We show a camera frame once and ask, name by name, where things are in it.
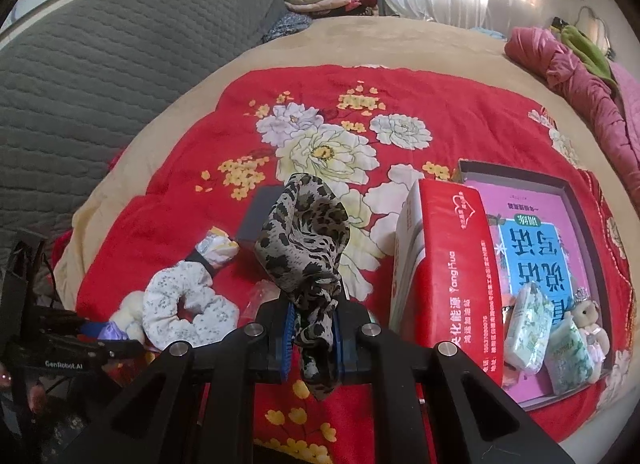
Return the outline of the white floral scrunchie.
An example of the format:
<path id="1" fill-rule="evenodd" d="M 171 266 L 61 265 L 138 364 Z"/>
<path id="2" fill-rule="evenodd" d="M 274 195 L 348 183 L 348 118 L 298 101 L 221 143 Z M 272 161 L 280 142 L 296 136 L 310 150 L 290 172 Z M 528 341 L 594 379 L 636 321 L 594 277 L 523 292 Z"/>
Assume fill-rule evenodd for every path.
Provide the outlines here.
<path id="1" fill-rule="evenodd" d="M 143 294 L 142 326 L 159 350 L 175 342 L 201 347 L 220 342 L 240 318 L 239 307 L 213 288 L 199 262 L 178 262 L 152 276 Z"/>

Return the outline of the plastic bag with sponges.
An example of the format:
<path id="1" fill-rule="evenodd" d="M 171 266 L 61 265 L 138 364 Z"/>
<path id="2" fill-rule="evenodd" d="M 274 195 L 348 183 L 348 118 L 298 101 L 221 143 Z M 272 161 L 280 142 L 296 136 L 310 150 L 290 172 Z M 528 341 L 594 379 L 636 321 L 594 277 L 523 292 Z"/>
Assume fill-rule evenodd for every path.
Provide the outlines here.
<path id="1" fill-rule="evenodd" d="M 280 288 L 270 280 L 260 280 L 250 290 L 250 299 L 242 314 L 240 315 L 239 325 L 254 322 L 257 318 L 259 308 L 265 302 L 271 302 L 280 295 Z"/>

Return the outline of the white yellow snack packet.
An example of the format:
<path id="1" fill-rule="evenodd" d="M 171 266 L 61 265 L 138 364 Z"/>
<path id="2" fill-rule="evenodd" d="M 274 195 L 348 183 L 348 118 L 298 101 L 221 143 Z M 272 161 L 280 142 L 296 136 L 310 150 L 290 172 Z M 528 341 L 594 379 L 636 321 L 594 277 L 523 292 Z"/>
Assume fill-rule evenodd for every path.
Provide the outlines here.
<path id="1" fill-rule="evenodd" d="M 197 262 L 213 278 L 218 270 L 235 258 L 239 250 L 239 244 L 233 241 L 227 232 L 212 227 L 206 232 L 204 239 L 186 256 L 186 262 Z"/>

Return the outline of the leopard print scrunchie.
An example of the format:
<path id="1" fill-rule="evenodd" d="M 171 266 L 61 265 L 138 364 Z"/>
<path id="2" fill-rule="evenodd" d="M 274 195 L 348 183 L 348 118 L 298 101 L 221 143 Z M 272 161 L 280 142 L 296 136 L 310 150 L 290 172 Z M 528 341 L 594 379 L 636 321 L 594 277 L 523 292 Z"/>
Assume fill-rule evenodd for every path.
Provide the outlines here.
<path id="1" fill-rule="evenodd" d="M 255 242 L 258 262 L 293 306 L 300 375 L 318 400 L 338 385 L 333 319 L 344 294 L 340 262 L 349 239 L 340 199 L 321 178 L 296 172 Z"/>

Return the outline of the cream plush bear toy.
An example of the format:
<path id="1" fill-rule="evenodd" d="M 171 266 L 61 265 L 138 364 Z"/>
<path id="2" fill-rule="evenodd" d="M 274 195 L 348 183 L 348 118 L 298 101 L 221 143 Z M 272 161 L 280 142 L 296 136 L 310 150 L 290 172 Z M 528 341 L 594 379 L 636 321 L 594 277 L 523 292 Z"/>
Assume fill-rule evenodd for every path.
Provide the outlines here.
<path id="1" fill-rule="evenodd" d="M 142 326 L 143 292 L 133 291 L 106 322 L 87 322 L 80 332 L 94 340 L 135 340 L 145 344 Z"/>

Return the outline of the red cardboard box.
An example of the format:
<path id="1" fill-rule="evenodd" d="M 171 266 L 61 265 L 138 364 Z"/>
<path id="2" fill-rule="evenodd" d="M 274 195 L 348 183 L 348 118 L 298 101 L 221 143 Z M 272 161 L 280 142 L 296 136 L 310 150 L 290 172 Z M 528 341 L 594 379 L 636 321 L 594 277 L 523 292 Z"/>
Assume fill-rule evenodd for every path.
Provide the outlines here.
<path id="1" fill-rule="evenodd" d="M 476 189 L 431 179 L 412 186 L 396 226 L 388 327 L 424 347 L 452 343 L 502 383 L 500 281 Z"/>

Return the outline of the green floral tissue pack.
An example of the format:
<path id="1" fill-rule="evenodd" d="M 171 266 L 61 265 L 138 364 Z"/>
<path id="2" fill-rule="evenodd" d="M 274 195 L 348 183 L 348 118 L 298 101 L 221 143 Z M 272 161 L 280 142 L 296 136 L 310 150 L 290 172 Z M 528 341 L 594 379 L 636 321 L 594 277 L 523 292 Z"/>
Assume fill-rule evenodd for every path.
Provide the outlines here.
<path id="1" fill-rule="evenodd" d="M 534 282 L 516 296 L 504 340 L 504 361 L 527 374 L 537 374 L 544 364 L 553 321 L 553 304 Z"/>

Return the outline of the grey tray with pink book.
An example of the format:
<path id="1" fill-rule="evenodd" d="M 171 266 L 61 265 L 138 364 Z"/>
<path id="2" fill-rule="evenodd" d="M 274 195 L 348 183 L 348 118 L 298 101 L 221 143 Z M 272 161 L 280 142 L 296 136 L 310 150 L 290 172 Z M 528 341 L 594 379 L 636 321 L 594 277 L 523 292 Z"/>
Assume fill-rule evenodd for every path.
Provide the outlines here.
<path id="1" fill-rule="evenodd" d="M 570 184 L 558 177 L 480 161 L 459 164 L 462 181 L 478 191 L 494 242 L 502 291 L 504 332 L 509 328 L 516 296 L 529 282 L 552 301 L 551 331 L 572 314 L 575 299 L 590 297 L 600 306 L 600 325 L 612 349 L 610 308 L 604 272 L 586 217 Z M 611 351 L 593 358 L 589 382 L 564 395 L 553 393 L 544 364 L 527 375 L 504 362 L 503 386 L 524 409 L 535 410 L 581 392 L 612 369 Z"/>

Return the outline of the dark navy small box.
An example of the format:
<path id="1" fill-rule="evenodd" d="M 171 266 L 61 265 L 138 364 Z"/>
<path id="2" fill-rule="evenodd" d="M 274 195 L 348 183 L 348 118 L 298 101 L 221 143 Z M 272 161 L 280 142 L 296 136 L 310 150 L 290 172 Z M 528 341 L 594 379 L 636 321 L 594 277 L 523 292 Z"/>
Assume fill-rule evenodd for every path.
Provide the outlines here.
<path id="1" fill-rule="evenodd" d="M 262 232 L 270 210 L 277 203 L 283 192 L 283 186 L 265 186 L 259 188 L 250 200 L 247 210 L 241 220 L 235 241 L 242 247 L 251 250 Z"/>

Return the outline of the red floral blanket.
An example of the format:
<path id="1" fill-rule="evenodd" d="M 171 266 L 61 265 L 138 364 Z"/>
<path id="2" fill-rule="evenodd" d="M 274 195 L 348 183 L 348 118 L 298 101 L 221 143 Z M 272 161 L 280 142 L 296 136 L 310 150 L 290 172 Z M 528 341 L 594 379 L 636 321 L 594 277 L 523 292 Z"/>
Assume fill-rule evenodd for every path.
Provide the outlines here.
<path id="1" fill-rule="evenodd" d="M 207 233 L 238 236 L 271 186 L 298 172 L 320 178 L 346 210 L 349 241 L 337 270 L 347 295 L 390 313 L 395 226 L 413 184 L 449 186 L 460 161 L 557 176 L 587 218 L 612 302 L 613 369 L 602 383 L 534 412 L 562 440 L 631 394 L 634 290 L 603 186 L 616 172 L 563 103 L 466 78 L 406 68 L 272 68 L 248 73 L 216 109 L 183 132 L 163 161 L 164 126 L 149 127 L 119 164 L 122 177 L 150 162 L 145 191 L 119 213 L 77 295 L 77 309 L 105 319 L 155 273 Z"/>

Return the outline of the grey quilted sofa cover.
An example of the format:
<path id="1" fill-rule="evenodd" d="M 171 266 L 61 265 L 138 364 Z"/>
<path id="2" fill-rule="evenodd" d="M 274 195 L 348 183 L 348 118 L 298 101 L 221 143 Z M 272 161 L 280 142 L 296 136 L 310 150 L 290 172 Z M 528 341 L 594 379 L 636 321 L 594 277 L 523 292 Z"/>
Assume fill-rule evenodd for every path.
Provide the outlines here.
<path id="1" fill-rule="evenodd" d="M 57 236 L 172 102 L 257 46 L 283 0 L 74 0 L 1 51 L 1 250 Z"/>

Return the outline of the beige bed sheet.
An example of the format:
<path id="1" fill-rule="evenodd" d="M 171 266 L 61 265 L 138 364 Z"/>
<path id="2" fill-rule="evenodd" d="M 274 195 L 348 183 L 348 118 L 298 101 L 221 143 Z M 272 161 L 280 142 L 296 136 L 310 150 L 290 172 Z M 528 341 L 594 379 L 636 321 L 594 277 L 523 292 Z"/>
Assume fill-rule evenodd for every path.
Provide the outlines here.
<path id="1" fill-rule="evenodd" d="M 406 68 L 466 78 L 520 94 L 529 99 L 538 96 L 565 104 L 576 117 L 576 130 L 594 135 L 582 117 L 567 101 L 548 88 L 536 74 L 512 61 L 504 52 L 506 42 L 476 31 L 390 16 L 342 16 L 319 20 L 298 34 L 268 42 L 247 51 L 219 71 L 210 74 L 142 129 L 110 173 L 92 191 L 75 213 L 73 233 L 54 275 L 62 303 L 77 309 L 77 295 L 82 280 L 96 257 L 107 233 L 129 201 L 142 194 L 151 179 L 151 163 L 144 162 L 128 177 L 119 173 L 119 164 L 137 138 L 149 127 L 160 124 L 157 159 L 163 161 L 176 145 L 179 136 L 199 118 L 216 109 L 222 93 L 240 77 L 272 68 L 315 68 L 336 65 L 343 68 Z M 560 440 L 563 448 L 578 463 L 612 460 L 620 448 L 623 428 L 639 400 L 639 204 L 634 205 L 617 175 L 617 181 L 603 186 L 605 199 L 612 210 L 617 230 L 623 236 L 624 251 L 634 290 L 632 324 L 631 394 L 611 406 L 598 418 L 590 418 L 574 434 Z"/>

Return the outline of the blue patterned fabric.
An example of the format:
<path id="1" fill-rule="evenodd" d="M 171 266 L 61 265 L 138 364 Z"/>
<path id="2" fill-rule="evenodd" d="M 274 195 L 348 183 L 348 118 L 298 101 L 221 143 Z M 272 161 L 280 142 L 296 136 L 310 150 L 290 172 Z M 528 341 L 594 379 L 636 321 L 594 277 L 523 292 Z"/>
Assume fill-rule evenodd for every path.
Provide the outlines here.
<path id="1" fill-rule="evenodd" d="M 266 31 L 266 34 L 262 36 L 262 43 L 272 42 L 280 37 L 290 36 L 309 28 L 314 22 L 310 16 L 306 14 L 298 14 L 295 12 L 288 12 L 282 18 L 277 20 L 273 26 Z"/>

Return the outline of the green cloth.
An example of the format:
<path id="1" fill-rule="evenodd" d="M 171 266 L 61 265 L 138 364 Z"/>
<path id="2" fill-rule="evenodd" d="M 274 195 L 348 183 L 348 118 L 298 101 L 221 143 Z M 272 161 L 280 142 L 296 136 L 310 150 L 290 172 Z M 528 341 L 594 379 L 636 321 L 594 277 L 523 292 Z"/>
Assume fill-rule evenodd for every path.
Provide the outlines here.
<path id="1" fill-rule="evenodd" d="M 576 54 L 590 74 L 599 77 L 613 90 L 618 88 L 608 58 L 589 37 L 573 25 L 564 25 L 559 30 L 559 39 Z"/>

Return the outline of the small plush bear keychain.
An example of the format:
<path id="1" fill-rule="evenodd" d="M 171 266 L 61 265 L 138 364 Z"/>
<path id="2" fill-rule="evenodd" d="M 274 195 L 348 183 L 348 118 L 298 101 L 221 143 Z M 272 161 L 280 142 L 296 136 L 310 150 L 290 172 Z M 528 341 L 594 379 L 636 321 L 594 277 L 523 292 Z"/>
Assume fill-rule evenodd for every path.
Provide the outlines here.
<path id="1" fill-rule="evenodd" d="M 572 309 L 574 323 L 586 336 L 586 343 L 592 348 L 593 358 L 603 361 L 611 350 L 608 333 L 600 325 L 600 306 L 590 297 L 579 296 Z"/>

